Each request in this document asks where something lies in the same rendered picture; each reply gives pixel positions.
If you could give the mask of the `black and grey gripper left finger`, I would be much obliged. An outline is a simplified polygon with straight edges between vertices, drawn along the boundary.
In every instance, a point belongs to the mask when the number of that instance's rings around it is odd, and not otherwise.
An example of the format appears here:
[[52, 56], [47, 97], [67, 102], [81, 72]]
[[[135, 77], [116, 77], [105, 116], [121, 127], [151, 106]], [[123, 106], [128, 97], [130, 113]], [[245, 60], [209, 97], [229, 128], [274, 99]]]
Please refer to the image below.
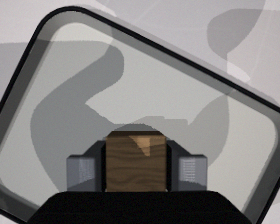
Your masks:
[[106, 191], [106, 140], [97, 140], [82, 155], [66, 159], [67, 191]]

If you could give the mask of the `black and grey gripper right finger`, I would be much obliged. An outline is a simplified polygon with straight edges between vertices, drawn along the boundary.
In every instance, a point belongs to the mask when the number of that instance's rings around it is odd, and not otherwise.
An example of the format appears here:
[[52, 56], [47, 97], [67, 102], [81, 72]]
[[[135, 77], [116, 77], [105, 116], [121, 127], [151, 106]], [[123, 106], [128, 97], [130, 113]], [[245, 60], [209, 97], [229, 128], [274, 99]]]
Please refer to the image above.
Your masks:
[[208, 158], [191, 154], [174, 140], [166, 144], [167, 191], [207, 190]]

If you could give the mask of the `brown wooden block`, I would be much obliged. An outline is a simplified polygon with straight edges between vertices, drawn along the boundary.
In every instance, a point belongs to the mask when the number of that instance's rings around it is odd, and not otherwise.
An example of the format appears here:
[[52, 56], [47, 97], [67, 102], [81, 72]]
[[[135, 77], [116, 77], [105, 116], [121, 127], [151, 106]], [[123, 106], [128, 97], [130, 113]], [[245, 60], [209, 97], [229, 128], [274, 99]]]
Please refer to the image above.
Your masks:
[[166, 191], [166, 136], [111, 131], [106, 137], [106, 192]]

